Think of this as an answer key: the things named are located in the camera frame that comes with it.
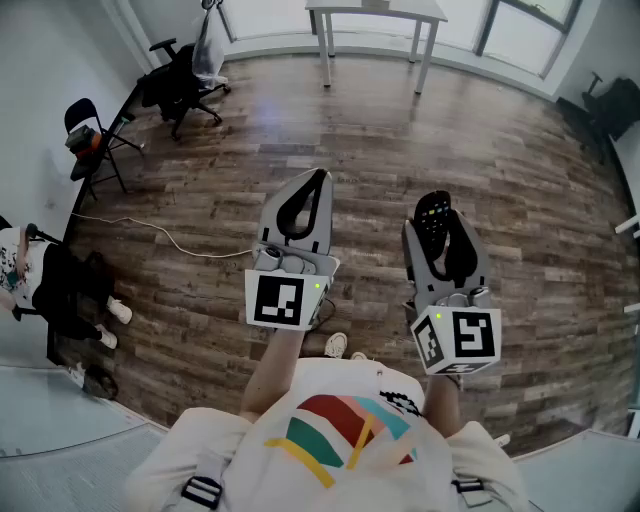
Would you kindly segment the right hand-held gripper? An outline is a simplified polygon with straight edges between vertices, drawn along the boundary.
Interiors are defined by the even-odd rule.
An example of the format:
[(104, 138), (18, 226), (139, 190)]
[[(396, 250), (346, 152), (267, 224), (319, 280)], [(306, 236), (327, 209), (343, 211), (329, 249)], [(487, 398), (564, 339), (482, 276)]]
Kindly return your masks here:
[[(403, 225), (407, 272), (415, 285), (415, 303), (427, 306), (410, 324), (425, 373), (466, 375), (501, 358), (501, 311), (491, 306), (489, 256), (466, 218), (453, 209), (449, 215), (446, 277), (434, 276), (410, 219)], [(472, 289), (468, 293), (455, 290)]]

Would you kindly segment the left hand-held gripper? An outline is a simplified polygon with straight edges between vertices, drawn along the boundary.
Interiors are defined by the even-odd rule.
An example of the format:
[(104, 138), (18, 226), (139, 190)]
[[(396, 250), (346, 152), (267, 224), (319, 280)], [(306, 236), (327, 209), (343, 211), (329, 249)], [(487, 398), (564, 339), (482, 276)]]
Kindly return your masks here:
[(332, 207), (332, 177), (321, 168), (289, 180), (264, 204), (258, 240), (275, 244), (253, 247), (253, 267), (245, 271), (248, 324), (313, 327), (340, 266), (339, 259), (318, 254), (330, 249)]

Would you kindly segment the black remote control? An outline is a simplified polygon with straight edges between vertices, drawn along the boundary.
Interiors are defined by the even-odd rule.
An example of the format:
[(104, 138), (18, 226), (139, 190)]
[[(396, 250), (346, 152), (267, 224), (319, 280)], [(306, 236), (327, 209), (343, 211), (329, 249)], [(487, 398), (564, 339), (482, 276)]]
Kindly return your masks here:
[(426, 194), (416, 205), (413, 226), (428, 261), (437, 260), (445, 249), (450, 212), (451, 197), (444, 190)]

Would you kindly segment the person's left forearm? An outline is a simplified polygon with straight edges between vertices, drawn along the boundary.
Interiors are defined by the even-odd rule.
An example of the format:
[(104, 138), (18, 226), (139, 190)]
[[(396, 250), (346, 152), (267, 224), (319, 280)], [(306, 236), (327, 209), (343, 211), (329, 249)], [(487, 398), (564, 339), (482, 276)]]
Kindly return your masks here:
[(290, 390), (304, 338), (303, 331), (278, 329), (272, 334), (245, 388), (240, 417), (255, 423)]

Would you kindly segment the person's right forearm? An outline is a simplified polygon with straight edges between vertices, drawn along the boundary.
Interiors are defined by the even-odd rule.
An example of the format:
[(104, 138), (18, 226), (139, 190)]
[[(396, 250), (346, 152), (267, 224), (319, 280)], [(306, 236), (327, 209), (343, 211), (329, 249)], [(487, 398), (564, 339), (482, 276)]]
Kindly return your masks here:
[(444, 438), (449, 438), (462, 429), (461, 390), (462, 384), (458, 376), (432, 375), (429, 378), (422, 414)]

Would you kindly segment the black office chair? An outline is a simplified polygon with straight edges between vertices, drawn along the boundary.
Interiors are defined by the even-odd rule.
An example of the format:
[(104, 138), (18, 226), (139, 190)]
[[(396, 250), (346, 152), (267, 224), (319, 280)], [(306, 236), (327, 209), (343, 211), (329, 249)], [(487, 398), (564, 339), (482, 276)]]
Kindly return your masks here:
[(172, 38), (149, 48), (151, 52), (164, 50), (170, 62), (145, 74), (138, 80), (138, 85), (143, 95), (142, 106), (158, 106), (162, 119), (165, 122), (174, 122), (171, 137), (178, 141), (178, 130), (189, 110), (200, 110), (210, 114), (214, 118), (215, 126), (223, 122), (220, 115), (206, 106), (202, 99), (218, 90), (228, 94), (231, 87), (224, 77), (215, 77), (212, 85), (206, 85), (203, 80), (197, 78), (192, 71), (194, 44), (184, 45), (176, 52), (173, 48), (176, 42), (177, 40)]

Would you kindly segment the clear plastic bag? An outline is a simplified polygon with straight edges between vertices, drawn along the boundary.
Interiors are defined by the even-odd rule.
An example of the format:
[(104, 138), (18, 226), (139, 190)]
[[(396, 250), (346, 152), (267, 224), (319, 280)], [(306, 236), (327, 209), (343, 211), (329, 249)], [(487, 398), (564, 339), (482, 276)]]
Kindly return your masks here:
[(192, 55), (192, 73), (203, 89), (213, 90), (228, 84), (228, 80), (219, 75), (223, 63), (223, 47), (211, 20), (211, 11), (207, 11)]

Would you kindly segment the white desk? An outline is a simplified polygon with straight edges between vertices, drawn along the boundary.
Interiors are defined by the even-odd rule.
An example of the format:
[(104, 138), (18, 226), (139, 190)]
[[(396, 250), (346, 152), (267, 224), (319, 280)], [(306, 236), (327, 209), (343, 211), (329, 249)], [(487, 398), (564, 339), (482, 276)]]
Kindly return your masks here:
[(611, 158), (621, 173), (630, 218), (616, 228), (618, 234), (631, 233), (640, 249), (640, 124), (629, 129), (619, 140), (609, 138)]

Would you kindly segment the white table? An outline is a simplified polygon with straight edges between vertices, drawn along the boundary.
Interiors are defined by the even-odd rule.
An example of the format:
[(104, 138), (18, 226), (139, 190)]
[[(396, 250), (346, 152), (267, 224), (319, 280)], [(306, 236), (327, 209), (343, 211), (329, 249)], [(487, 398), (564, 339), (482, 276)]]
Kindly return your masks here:
[(439, 26), (448, 22), (437, 0), (306, 0), (305, 10), (313, 19), (325, 88), (331, 87), (329, 58), (335, 56), (331, 18), (333, 14), (370, 15), (413, 21), (415, 26), (409, 52), (410, 63), (416, 62), (422, 25), (428, 24), (429, 33), (414, 90), (416, 95), (423, 93)]

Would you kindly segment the orange and black bundle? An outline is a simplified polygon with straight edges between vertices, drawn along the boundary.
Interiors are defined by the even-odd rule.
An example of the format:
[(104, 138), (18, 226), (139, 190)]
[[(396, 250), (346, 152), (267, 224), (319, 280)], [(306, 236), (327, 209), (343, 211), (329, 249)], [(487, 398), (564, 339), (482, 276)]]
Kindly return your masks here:
[(102, 135), (93, 128), (83, 125), (70, 132), (65, 141), (69, 151), (81, 160), (95, 153), (101, 145)]

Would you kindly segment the large black-framed window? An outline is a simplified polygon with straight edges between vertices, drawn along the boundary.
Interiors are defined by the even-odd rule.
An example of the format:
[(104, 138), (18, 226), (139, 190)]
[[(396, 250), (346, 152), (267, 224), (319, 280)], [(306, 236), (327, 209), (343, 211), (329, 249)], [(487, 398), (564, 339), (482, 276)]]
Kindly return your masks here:
[[(308, 0), (222, 0), (232, 41), (314, 35)], [(434, 0), (446, 20), (435, 42), (546, 77), (582, 0)]]

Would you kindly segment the black folding chair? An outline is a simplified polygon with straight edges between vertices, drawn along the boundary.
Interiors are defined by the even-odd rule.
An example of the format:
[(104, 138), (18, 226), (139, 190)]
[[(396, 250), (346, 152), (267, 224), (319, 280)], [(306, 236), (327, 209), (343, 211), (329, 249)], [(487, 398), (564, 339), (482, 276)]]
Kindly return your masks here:
[[(98, 111), (94, 105), (94, 103), (88, 99), (88, 98), (81, 98), (80, 100), (76, 101), (75, 103), (73, 103), (65, 112), (64, 115), (64, 125), (65, 125), (65, 130), (67, 132), (67, 137), (68, 134), (74, 130), (76, 130), (77, 128), (79, 128), (80, 126), (83, 125), (87, 125), (91, 128), (93, 128), (95, 131), (99, 132), (101, 135), (104, 133), (106, 135), (106, 128), (102, 125), (102, 122), (100, 120)], [(110, 163), (109, 161), (107, 161), (106, 159), (104, 161), (107, 161), (111, 164), (111, 167), (114, 170), (116, 170), (117, 164), (116, 164), (116, 160), (115, 157), (113, 155), (113, 151), (115, 149), (118, 149), (120, 147), (123, 146), (128, 146), (131, 147), (133, 149), (135, 149), (136, 151), (138, 151), (139, 153), (142, 152), (143, 147), (141, 145), (135, 144), (123, 137), (121, 137), (119, 134), (115, 136), (114, 139), (111, 140), (110, 143), (104, 144), (103, 142), (103, 135), (102, 135), (102, 142), (100, 145), (100, 148), (93, 154), (88, 155), (87, 157), (78, 160), (76, 158), (76, 156), (74, 154), (72, 154), (75, 158), (76, 161), (74, 163), (74, 166), (72, 168), (71, 174), (70, 174), (70, 178), (72, 181), (74, 182), (78, 182), (81, 178), (80, 178), (80, 173), (78, 171), (81, 170), (89, 170), (89, 157), (95, 157), (98, 156), (98, 151), (100, 149), (104, 149), (105, 145), (107, 146), (107, 150), (108, 150), (108, 159), (113, 161), (113, 163)], [(103, 181), (108, 181), (105, 178), (99, 179), (98, 183), (103, 182)], [(122, 191), (124, 193), (127, 192), (127, 189), (125, 187), (125, 184), (123, 182), (123, 185), (120, 185)]]

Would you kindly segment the white printed shirt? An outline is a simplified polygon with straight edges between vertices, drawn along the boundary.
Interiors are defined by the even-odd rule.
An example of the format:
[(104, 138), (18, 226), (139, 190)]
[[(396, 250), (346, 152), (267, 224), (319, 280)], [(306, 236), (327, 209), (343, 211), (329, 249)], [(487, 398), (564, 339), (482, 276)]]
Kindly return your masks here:
[[(129, 476), (126, 512), (461, 512), (451, 481), (480, 479), (476, 509), (528, 512), (516, 465), (477, 422), (444, 438), (419, 382), (371, 360), (303, 358), (255, 423), (186, 410)], [(223, 487), (216, 511), (181, 497), (193, 476)]]

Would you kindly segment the black bag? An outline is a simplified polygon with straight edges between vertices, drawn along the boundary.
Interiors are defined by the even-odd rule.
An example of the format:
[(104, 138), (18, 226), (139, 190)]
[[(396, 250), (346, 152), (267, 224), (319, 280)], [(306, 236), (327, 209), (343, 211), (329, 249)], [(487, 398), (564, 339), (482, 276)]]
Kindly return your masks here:
[(90, 365), (84, 368), (80, 363), (72, 375), (79, 387), (88, 395), (96, 398), (114, 400), (119, 392), (119, 388), (113, 376), (97, 365)]

